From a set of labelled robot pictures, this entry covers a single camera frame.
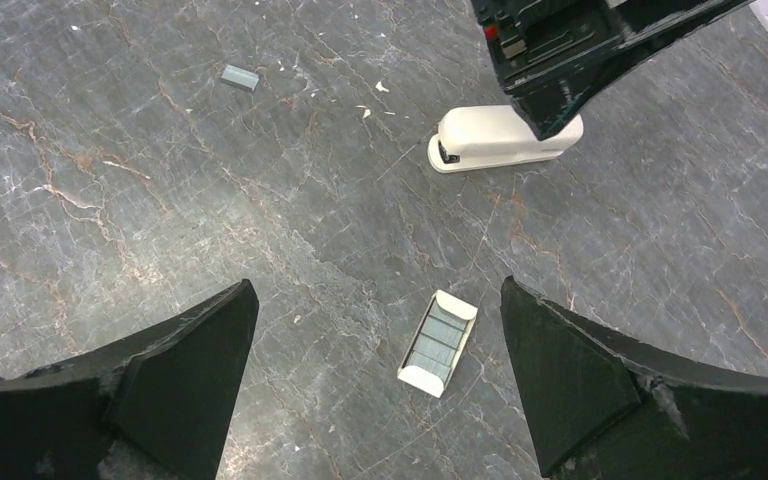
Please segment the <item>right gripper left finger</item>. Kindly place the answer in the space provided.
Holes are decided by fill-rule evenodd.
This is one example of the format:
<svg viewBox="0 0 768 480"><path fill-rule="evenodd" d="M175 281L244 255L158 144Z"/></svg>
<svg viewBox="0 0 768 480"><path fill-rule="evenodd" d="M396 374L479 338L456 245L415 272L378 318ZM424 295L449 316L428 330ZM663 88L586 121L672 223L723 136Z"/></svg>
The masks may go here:
<svg viewBox="0 0 768 480"><path fill-rule="evenodd" d="M98 479L118 450L214 478L258 312L241 280L96 350L0 377L0 479Z"/></svg>

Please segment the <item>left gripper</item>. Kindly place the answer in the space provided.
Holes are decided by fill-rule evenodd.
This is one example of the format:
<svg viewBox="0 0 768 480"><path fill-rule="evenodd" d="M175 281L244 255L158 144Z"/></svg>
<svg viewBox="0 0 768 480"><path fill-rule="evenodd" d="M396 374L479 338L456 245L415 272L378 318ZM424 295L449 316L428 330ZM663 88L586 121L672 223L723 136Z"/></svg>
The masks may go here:
<svg viewBox="0 0 768 480"><path fill-rule="evenodd" d="M661 50L741 1L474 1L502 91L540 140Z"/></svg>

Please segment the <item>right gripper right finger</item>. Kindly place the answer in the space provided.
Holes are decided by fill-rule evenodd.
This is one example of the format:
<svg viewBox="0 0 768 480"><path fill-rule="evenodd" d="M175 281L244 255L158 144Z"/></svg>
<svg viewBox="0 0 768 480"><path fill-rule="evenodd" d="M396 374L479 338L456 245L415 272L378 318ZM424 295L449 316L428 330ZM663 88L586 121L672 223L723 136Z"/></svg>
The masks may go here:
<svg viewBox="0 0 768 480"><path fill-rule="evenodd" d="M768 377L700 363L513 277L504 337L545 479L768 479Z"/></svg>

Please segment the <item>white stapler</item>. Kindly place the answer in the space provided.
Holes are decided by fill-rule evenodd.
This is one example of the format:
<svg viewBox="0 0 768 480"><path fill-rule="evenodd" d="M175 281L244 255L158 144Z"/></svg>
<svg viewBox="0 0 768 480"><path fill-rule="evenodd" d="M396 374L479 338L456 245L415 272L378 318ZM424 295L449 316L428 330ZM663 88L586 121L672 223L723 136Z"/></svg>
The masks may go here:
<svg viewBox="0 0 768 480"><path fill-rule="evenodd" d="M507 167L553 160L584 134L577 115L560 133L539 140L509 105L458 107L440 120L427 157L440 173Z"/></svg>

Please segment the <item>white staple box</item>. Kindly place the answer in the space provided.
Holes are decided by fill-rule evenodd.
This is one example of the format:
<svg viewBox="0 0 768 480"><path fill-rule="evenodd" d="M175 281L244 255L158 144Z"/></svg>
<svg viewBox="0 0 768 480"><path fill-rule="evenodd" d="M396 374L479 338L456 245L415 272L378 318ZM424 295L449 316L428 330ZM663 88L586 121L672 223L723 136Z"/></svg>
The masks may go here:
<svg viewBox="0 0 768 480"><path fill-rule="evenodd" d="M441 398L465 350L477 314L476 306L437 290L397 369L397 379Z"/></svg>

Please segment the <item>staple strip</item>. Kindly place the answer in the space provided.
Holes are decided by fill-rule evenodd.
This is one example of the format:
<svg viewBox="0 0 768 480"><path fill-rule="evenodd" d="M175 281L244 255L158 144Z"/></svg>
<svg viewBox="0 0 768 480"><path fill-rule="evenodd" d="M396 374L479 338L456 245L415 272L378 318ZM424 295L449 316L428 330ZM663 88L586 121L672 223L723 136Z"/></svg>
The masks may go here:
<svg viewBox="0 0 768 480"><path fill-rule="evenodd" d="M220 75L220 81L234 88L254 92L260 82L260 76L240 67L226 65Z"/></svg>

